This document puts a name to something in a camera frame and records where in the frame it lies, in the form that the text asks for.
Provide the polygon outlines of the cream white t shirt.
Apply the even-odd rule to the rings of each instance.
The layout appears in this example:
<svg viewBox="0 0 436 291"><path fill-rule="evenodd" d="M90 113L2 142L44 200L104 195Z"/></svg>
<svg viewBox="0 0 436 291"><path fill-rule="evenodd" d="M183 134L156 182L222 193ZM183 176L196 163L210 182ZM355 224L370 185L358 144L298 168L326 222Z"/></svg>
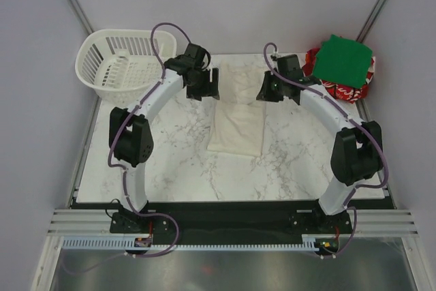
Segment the cream white t shirt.
<svg viewBox="0 0 436 291"><path fill-rule="evenodd" d="M255 65L219 65L219 100L215 104L208 151L259 157L266 104L256 100L264 71Z"/></svg>

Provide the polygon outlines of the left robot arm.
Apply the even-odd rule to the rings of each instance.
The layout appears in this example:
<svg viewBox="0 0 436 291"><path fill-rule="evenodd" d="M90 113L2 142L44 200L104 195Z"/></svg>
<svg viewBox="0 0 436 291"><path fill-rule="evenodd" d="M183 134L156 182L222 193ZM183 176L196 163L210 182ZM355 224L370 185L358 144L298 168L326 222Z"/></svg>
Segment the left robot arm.
<svg viewBox="0 0 436 291"><path fill-rule="evenodd" d="M108 166L121 169L120 204L129 211L125 222L135 232L144 231L150 222L142 209L148 203L145 163L154 149L151 123L182 90L190 100L219 99L219 70L210 68L210 63L211 54L205 48L189 43L183 54L163 62L161 77L138 100L110 112Z"/></svg>

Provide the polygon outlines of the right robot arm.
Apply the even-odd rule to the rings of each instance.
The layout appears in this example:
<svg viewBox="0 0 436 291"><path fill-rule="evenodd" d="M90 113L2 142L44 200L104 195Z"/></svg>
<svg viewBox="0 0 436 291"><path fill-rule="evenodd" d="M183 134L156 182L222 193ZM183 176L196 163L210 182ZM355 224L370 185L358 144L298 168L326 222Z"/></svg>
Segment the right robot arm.
<svg viewBox="0 0 436 291"><path fill-rule="evenodd" d="M263 102L285 98L308 110L334 137L330 167L331 182L318 199L312 214L313 227L327 232L337 223L356 190L384 168L382 129L376 121L363 121L340 105L313 76L305 76L297 55L264 57L270 68L264 73L256 97Z"/></svg>

